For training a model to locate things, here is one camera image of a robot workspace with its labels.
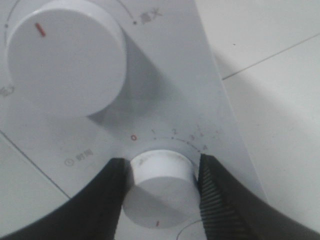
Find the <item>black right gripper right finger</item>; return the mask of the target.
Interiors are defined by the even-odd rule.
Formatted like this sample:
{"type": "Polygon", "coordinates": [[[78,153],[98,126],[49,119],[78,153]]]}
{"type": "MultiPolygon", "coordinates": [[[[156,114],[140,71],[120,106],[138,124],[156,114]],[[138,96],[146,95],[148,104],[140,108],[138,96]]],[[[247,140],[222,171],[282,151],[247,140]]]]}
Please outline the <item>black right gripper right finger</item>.
{"type": "Polygon", "coordinates": [[[201,154],[200,215],[208,240],[318,240],[319,232],[291,219],[240,183],[213,155],[201,154]]]}

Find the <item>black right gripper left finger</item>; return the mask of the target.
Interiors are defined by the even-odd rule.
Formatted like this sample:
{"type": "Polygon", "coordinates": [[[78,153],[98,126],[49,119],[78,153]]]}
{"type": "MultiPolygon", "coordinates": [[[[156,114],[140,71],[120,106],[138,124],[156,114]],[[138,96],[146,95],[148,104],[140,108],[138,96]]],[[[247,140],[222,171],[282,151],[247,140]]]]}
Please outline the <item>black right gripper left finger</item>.
{"type": "Polygon", "coordinates": [[[127,161],[112,158],[74,197],[4,240],[113,240],[127,180],[127,161]]]}

